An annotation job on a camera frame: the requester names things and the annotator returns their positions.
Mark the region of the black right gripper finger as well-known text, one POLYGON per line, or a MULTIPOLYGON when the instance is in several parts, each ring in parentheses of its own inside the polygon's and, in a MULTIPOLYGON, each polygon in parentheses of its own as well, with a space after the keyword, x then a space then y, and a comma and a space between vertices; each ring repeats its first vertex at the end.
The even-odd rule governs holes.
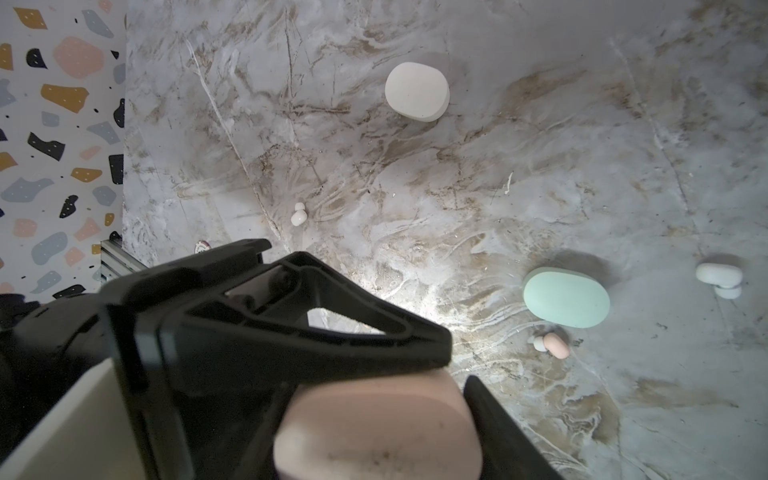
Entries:
POLYGON ((562 480, 477 376, 463 389, 480 441, 481 479, 562 480))

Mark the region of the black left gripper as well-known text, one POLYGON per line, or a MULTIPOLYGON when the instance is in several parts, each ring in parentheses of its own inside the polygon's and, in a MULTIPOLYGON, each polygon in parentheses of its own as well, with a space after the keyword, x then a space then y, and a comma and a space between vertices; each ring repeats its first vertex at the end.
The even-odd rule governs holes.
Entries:
POLYGON ((109 357, 94 294, 47 304, 1 296, 1 458, 91 367, 109 357))

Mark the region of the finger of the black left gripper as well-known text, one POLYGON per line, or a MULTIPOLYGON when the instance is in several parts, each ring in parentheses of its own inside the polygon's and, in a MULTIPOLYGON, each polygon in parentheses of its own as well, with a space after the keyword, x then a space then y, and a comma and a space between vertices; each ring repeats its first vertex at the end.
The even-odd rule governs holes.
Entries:
POLYGON ((301 386, 426 372, 450 332, 313 255, 246 239, 106 284, 99 318, 151 479, 273 479, 301 386))

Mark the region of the pink earbud case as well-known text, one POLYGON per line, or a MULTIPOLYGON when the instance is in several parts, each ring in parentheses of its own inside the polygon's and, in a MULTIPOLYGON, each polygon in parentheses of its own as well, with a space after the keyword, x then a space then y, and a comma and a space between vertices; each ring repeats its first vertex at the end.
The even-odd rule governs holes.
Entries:
POLYGON ((477 479, 483 454, 445 370, 302 387, 277 430, 281 479, 477 479))

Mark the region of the mint green earbud case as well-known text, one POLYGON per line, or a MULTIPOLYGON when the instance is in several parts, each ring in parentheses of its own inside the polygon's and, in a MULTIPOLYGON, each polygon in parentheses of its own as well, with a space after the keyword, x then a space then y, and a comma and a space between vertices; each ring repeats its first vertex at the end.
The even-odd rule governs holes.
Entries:
POLYGON ((555 267, 532 270, 524 279, 522 296, 535 317, 577 329, 602 323, 611 306, 606 288, 596 279, 555 267))

